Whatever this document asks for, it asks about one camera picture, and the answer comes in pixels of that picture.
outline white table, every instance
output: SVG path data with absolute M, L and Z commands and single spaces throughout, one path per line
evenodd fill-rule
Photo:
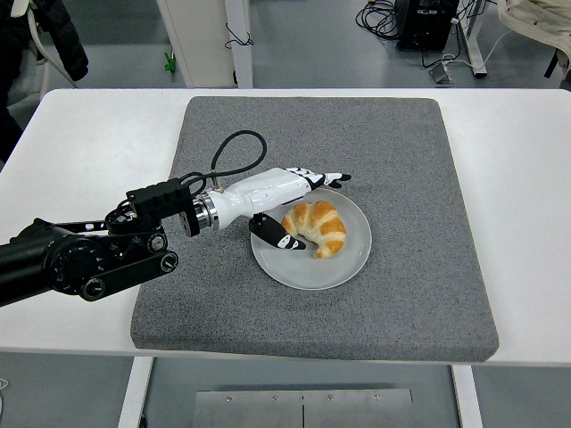
M 0 243 L 35 217 L 103 218 L 127 190 L 166 179 L 196 95 L 437 100 L 500 336 L 486 364 L 571 366 L 571 94 L 564 91 L 53 91 L 0 174 Z M 137 287 L 87 303 L 47 292 L 0 308 L 0 351 L 202 355 L 137 350 L 129 335 L 136 296 Z

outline green object on floor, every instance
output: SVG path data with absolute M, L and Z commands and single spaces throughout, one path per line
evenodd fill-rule
M 164 64 L 164 69 L 166 71 L 170 71 L 171 73 L 175 72 L 175 69 L 177 68 L 177 60 L 175 58 L 175 54 L 171 54 L 172 56 L 169 56 L 168 53 L 164 53 L 164 56 L 167 58 L 167 63 Z

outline black equipment box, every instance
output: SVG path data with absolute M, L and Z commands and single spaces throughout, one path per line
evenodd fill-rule
M 396 0 L 401 50 L 442 51 L 456 16 L 459 0 Z

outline robotic arm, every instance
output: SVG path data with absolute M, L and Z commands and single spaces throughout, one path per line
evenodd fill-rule
M 173 215 L 180 216 L 188 236 L 246 217 L 252 233 L 268 244 L 302 250 L 304 243 L 264 211 L 301 199 L 321 185 L 341 187 L 339 182 L 350 178 L 307 169 L 270 169 L 225 190 L 215 179 L 215 190 L 204 190 L 203 185 L 195 193 L 184 178 L 172 178 L 127 192 L 127 200 L 104 221 L 52 224 L 36 218 L 0 246 L 0 307 L 49 290 L 99 300 L 172 272 L 178 256 L 168 250 L 161 220 Z M 89 234 L 105 230 L 107 235 Z

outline white plate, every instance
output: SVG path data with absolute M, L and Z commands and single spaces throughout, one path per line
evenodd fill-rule
M 307 193 L 301 201 L 279 206 L 266 214 L 281 222 L 297 203 L 327 201 L 335 206 L 347 229 L 343 248 L 329 259 L 316 259 L 318 246 L 301 238 L 305 250 L 280 250 L 252 234 L 253 255 L 268 275 L 282 284 L 300 290 L 325 290 L 353 278 L 367 261 L 371 250 L 371 229 L 363 212 L 342 194 L 326 189 Z

